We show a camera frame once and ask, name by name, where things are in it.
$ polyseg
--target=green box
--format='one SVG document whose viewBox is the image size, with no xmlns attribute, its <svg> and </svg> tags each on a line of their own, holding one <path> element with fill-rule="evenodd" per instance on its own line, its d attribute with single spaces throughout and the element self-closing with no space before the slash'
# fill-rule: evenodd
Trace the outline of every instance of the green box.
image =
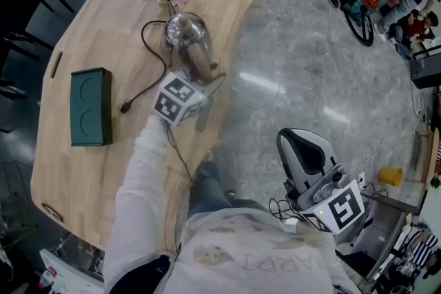
<svg viewBox="0 0 441 294">
<path fill-rule="evenodd" d="M 104 146 L 112 143 L 111 90 L 112 73 L 102 67 L 72 73 L 72 146 Z"/>
</svg>

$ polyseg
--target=hand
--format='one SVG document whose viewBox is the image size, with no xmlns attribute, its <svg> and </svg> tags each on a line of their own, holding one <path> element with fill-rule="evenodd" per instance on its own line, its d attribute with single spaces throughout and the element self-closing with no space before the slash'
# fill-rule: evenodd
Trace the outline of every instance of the hand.
<svg viewBox="0 0 441 294">
<path fill-rule="evenodd" d="M 409 16 L 407 17 L 407 23 L 409 25 L 413 25 L 413 20 L 415 19 L 415 17 L 413 17 L 413 14 L 409 14 Z"/>
</svg>

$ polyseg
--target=wooden table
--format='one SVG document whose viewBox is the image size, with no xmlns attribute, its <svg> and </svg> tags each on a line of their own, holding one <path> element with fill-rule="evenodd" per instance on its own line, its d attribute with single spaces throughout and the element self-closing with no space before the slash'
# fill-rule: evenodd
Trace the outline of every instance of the wooden table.
<svg viewBox="0 0 441 294">
<path fill-rule="evenodd" d="M 228 77 L 238 25 L 253 0 L 189 0 L 184 11 L 195 12 L 206 22 L 213 39 L 213 61 Z M 116 191 L 123 182 L 134 139 L 152 114 L 155 89 L 137 99 L 127 114 L 119 103 L 152 83 L 162 70 L 141 41 L 141 28 L 155 19 L 168 19 L 165 6 L 144 0 L 87 0 L 57 43 L 43 81 L 32 199 L 42 212 L 45 203 L 64 223 L 62 227 L 105 249 L 113 225 Z M 146 29 L 147 42 L 158 52 L 163 27 Z M 54 78 L 51 72 L 59 56 Z M 71 147 L 70 74 L 104 67 L 112 72 L 112 124 L 114 143 L 107 147 Z M 215 94 L 207 127 L 195 130 L 195 119 L 174 129 L 178 147 L 190 172 L 198 166 L 217 139 L 229 100 L 228 79 Z M 178 209 L 185 201 L 188 181 L 182 163 L 170 147 L 163 176 L 168 199 L 165 248 L 174 250 Z"/>
</svg>

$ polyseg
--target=gray floor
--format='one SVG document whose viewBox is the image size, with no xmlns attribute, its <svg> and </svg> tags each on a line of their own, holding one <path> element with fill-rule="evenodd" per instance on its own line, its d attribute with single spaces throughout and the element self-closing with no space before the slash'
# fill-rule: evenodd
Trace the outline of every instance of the gray floor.
<svg viewBox="0 0 441 294">
<path fill-rule="evenodd" d="M 73 15 L 56 0 L 47 1 L 56 12 L 40 7 L 28 31 L 54 45 Z M 67 1 L 78 10 L 85 0 Z M 0 97 L 0 127 L 14 128 L 10 134 L 0 134 L 0 162 L 23 163 L 25 187 L 17 184 L 14 171 L 0 174 L 0 185 L 6 184 L 6 178 L 14 180 L 24 202 L 42 78 L 50 57 L 44 48 L 27 48 L 40 55 L 40 62 L 11 52 L 3 77 L 13 80 L 29 98 L 12 102 Z M 234 180 L 240 196 L 264 204 L 271 197 L 283 198 L 284 173 L 275 145 L 283 127 L 310 129 L 328 138 L 353 175 L 363 164 L 363 152 L 374 152 L 383 138 L 398 145 L 388 148 L 384 143 L 372 166 L 365 167 L 368 179 L 376 178 L 380 165 L 407 168 L 410 132 L 416 123 L 408 63 L 390 43 L 376 39 L 372 48 L 359 44 L 342 12 L 327 0 L 257 0 L 241 26 L 233 62 L 231 106 L 214 159 L 223 175 Z M 63 230 L 32 203 L 29 208 L 39 217 L 39 233 L 21 246 L 38 266 L 38 250 L 52 246 Z"/>
</svg>

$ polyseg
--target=striped shirt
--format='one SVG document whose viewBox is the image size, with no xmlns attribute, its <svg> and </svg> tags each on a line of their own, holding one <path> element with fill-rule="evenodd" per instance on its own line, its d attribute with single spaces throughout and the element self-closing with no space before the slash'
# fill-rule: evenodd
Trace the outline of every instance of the striped shirt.
<svg viewBox="0 0 441 294">
<path fill-rule="evenodd" d="M 418 228 L 412 228 L 409 233 L 409 239 L 403 246 L 404 251 L 408 250 L 412 245 L 412 242 L 422 233 L 423 231 Z M 438 243 L 438 239 L 434 236 L 434 234 L 429 233 L 429 237 L 425 242 L 419 242 L 415 247 L 413 252 L 412 262 L 419 267 L 423 267 L 426 264 L 427 259 L 434 253 L 434 247 Z"/>
</svg>

